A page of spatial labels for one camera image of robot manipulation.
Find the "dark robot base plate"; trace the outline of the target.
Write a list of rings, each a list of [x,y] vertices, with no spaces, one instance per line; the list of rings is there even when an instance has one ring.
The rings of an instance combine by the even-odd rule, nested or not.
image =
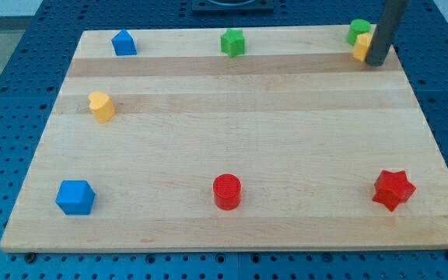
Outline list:
[[[206,12],[270,12],[275,7],[274,0],[192,0],[193,13]]]

